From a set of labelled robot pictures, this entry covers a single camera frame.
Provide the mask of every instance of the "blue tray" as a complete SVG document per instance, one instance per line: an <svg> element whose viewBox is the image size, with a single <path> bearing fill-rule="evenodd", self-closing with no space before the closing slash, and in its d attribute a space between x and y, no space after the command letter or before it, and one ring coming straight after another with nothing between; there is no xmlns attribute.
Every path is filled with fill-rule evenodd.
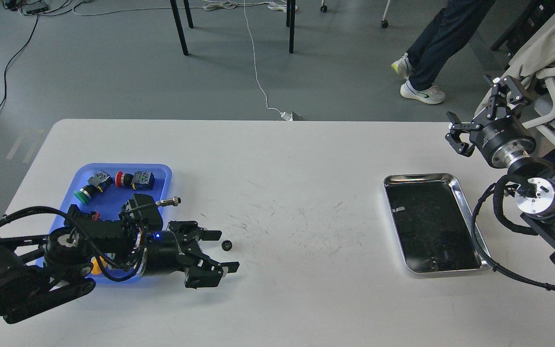
<svg viewBox="0 0 555 347"><path fill-rule="evenodd" d="M81 202L76 196L74 196L74 191L79 190L81 187L87 185L87 180L94 175L95 172L104 171L109 174L113 179L117 175L118 171L123 171L124 174L133 174L136 171L151 171L156 179L154 182L153 189L139 189L134 190L131 187L117 187L115 184L111 185L104 193L97 193L93 198L89 200L87 204ZM84 213L90 213L93 211L98 211L100 213L101 220L119 220L119 212L121 207L132 198L132 194L146 194L151 195L154 200L162 200L168 198L168 187L170 186L170 181L172 178L172 171L166 165L162 164L117 164L117 163L92 163L81 167L77 173L74 175L70 187L68 187L68 192L64 197L63 202L59 209L68 212L71 204L75 204L79 207L80 211ZM55 221L51 226L51 233L53 230L64 226L64 218L60 216L55 217ZM43 259L38 259L38 266L42 266ZM120 270L111 270L114 275L120 277L125 275L125 272ZM115 283L106 279L103 275L90 275L98 283ZM135 282L139 277L133 277L132 279L122 282L131 283Z"/></svg>

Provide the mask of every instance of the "table surface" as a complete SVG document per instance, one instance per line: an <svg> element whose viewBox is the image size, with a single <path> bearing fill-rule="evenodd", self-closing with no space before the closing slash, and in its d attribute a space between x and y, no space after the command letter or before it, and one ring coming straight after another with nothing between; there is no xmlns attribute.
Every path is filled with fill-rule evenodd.
<svg viewBox="0 0 555 347"><path fill-rule="evenodd" d="M555 293L492 271L429 278L403 264L383 180L448 172L471 207L504 171L463 158L446 123L62 120L53 126L8 213L59 207L77 169L92 162L165 164L178 207L234 248L202 241L218 261L240 261L217 288L184 287L181 272L101 283L84 298L7 325L3 346L550 346ZM510 219L518 220L513 203ZM0 229L48 231L35 216ZM484 206L491 254L555 283L552 249L513 234Z"/></svg>

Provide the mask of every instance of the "black gear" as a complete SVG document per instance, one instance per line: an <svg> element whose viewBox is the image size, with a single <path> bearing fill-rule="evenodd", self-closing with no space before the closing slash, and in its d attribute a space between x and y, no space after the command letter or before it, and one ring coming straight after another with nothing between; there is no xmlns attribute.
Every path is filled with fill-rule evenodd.
<svg viewBox="0 0 555 347"><path fill-rule="evenodd" d="M233 243L230 240L224 240L222 242L222 250L230 251L233 248Z"/></svg>

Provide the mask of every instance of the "pants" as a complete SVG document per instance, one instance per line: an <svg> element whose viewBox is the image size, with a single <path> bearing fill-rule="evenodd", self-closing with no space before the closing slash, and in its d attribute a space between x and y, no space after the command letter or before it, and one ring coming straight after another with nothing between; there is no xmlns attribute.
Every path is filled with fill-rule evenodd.
<svg viewBox="0 0 555 347"><path fill-rule="evenodd" d="M414 67L410 84L416 90L432 86L447 60L470 41L495 0L449 0L407 50Z"/></svg>

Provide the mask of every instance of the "white sneaker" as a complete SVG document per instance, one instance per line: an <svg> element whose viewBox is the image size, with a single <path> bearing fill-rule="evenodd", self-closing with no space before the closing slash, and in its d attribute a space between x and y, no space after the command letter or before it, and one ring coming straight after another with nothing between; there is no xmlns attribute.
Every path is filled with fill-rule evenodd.
<svg viewBox="0 0 555 347"><path fill-rule="evenodd" d="M399 94L406 99L415 99L429 105L440 104L445 101L445 93L438 89L438 86L430 86L426 90L416 90L406 81L399 89Z"/></svg>
<svg viewBox="0 0 555 347"><path fill-rule="evenodd" d="M394 69L395 73L406 80L414 73L414 68L410 64L410 61L408 61L408 53L404 53L401 58L391 64L391 67Z"/></svg>

